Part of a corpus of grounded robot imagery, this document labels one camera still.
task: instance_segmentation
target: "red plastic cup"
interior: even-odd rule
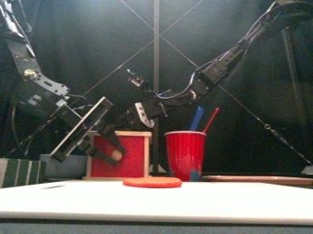
[[[171,176],[182,181],[200,181],[205,154],[206,134],[175,131],[165,134]]]

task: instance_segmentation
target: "table surface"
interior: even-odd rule
[[[63,181],[0,189],[0,218],[313,225],[312,197],[309,188],[266,183]]]

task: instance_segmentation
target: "red box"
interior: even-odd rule
[[[150,138],[151,132],[115,132],[126,150],[126,155],[117,165],[89,157],[85,179],[121,179],[150,176]],[[93,145],[110,155],[115,147],[98,132],[90,132]]]

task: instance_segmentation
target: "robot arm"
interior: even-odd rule
[[[171,91],[165,94],[153,93],[153,90],[147,89],[147,83],[129,71],[130,81],[150,94],[150,97],[127,111],[129,124],[134,128],[153,127],[154,118],[166,116],[178,106],[202,100],[209,90],[214,89],[220,81],[232,74],[254,40],[272,37],[281,29],[297,26],[312,17],[313,4],[308,1],[277,0],[237,45],[196,70],[190,84],[181,93]]]
[[[95,129],[111,141],[121,154],[125,155],[125,149],[113,130],[113,125],[103,120],[113,104],[103,98],[85,116],[79,116],[67,105],[70,89],[48,79],[42,73],[31,43],[14,15],[12,4],[16,1],[0,0],[0,39],[7,44],[12,55],[14,66],[11,67],[15,68],[14,73],[16,74],[18,71],[19,78],[22,78],[18,93],[15,94],[16,103],[32,115],[50,117],[51,119],[59,118],[71,127],[72,130],[51,152],[51,156],[60,162],[72,150],[79,147],[90,156],[117,164],[118,161],[102,154],[86,139],[90,130]]]

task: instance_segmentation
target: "black curtain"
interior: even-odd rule
[[[270,0],[161,0],[161,91],[181,91],[197,66],[226,52],[266,11]],[[32,22],[30,35],[43,73],[64,83],[72,94],[94,104],[106,96],[114,103],[107,121],[143,101],[143,93],[127,81],[131,69],[150,84],[154,75],[153,0],[23,1]],[[252,113],[270,124],[309,159],[312,142],[312,21],[291,29],[297,82],[292,81],[282,35],[258,40],[234,76],[221,86]],[[15,86],[2,76],[2,155],[15,147],[10,130],[10,93]],[[221,112],[206,138],[204,168],[210,173],[300,173],[307,163],[265,130],[256,116],[216,88],[201,100],[204,120]],[[185,130],[196,106],[180,108],[159,119],[159,163],[167,168],[163,133]],[[23,139],[46,120],[18,111]],[[64,133],[55,122],[35,138],[30,149],[38,158],[48,153]]]

